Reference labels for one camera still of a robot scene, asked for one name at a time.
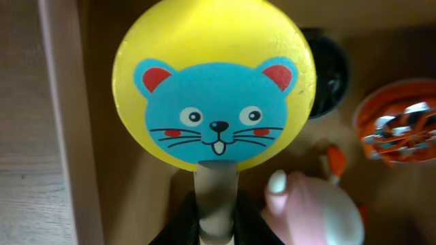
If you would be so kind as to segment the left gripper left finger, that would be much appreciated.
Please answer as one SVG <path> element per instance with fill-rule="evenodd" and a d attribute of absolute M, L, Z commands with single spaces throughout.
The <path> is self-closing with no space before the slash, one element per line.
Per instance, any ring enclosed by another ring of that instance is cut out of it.
<path fill-rule="evenodd" d="M 171 221 L 149 245 L 199 245 L 199 226 L 196 196 L 190 192 Z"/>

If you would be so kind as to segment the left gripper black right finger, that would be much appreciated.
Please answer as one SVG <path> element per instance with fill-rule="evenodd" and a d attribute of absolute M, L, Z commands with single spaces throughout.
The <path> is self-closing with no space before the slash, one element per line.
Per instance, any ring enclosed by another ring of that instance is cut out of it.
<path fill-rule="evenodd" d="M 238 192 L 234 211 L 237 245 L 283 245 L 262 218 L 260 209 L 243 192 Z"/>

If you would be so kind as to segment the pink pig toy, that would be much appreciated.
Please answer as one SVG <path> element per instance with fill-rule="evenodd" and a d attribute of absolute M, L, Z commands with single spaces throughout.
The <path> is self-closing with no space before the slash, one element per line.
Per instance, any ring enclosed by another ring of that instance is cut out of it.
<path fill-rule="evenodd" d="M 320 155 L 327 179 L 274 172 L 262 218 L 284 244 L 362 245 L 364 213 L 339 186 L 347 157 L 335 145 Z"/>

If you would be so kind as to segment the white cardboard box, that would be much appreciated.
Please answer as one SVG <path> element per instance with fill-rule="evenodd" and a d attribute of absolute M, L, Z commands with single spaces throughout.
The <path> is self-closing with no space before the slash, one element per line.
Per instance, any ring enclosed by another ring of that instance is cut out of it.
<path fill-rule="evenodd" d="M 40 1 L 61 161 L 75 244 L 148 244 L 193 188 L 193 174 L 162 163 L 127 132 L 112 98 L 112 63 L 152 1 Z M 352 126 L 360 102 L 405 78 L 435 76 L 434 1 L 277 1 L 300 27 L 317 27 L 348 56 L 341 104 L 310 120 L 267 163 L 243 171 L 240 189 L 262 203 L 277 169 L 320 174 L 329 143 L 347 155 L 341 186 L 369 208 L 367 244 L 435 243 L 435 163 L 396 169 L 368 160 Z"/>

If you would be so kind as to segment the yellow rattle drum toy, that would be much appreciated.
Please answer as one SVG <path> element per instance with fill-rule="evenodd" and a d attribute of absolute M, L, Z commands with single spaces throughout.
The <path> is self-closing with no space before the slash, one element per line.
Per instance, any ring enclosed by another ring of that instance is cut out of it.
<path fill-rule="evenodd" d="M 126 32 L 112 70 L 132 137 L 190 172 L 274 157 L 306 123 L 315 87 L 305 36 L 268 1 L 160 1 Z"/>

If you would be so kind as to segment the orange round toy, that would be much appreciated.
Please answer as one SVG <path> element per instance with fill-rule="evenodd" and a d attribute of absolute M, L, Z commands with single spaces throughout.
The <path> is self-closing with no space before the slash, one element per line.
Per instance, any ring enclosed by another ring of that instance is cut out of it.
<path fill-rule="evenodd" d="M 367 158 L 394 167 L 435 159 L 435 79 L 388 84 L 358 106 L 353 127 Z"/>

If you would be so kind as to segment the black round cap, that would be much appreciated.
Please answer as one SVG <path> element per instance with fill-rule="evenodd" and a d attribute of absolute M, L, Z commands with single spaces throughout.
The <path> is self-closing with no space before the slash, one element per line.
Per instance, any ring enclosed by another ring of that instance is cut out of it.
<path fill-rule="evenodd" d="M 312 51 L 316 68 L 316 93 L 309 119 L 332 112 L 349 88 L 350 67 L 341 45 L 321 29 L 303 28 L 302 34 Z"/>

